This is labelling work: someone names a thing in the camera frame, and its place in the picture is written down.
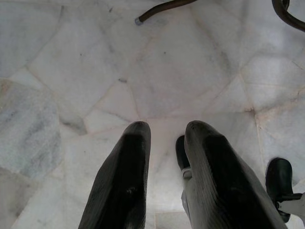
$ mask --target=white marble floor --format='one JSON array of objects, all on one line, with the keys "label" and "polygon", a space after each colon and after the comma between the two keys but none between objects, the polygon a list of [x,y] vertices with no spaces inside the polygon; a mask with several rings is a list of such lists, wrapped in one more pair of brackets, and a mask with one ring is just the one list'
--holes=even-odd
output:
[{"label": "white marble floor", "polygon": [[[305,33],[271,0],[199,0],[134,24],[161,2],[0,0],[0,229],[77,228],[136,120],[152,131],[147,229],[190,229],[174,145],[194,119],[263,184],[287,158],[305,192]],[[290,10],[305,20],[305,1]]]}]

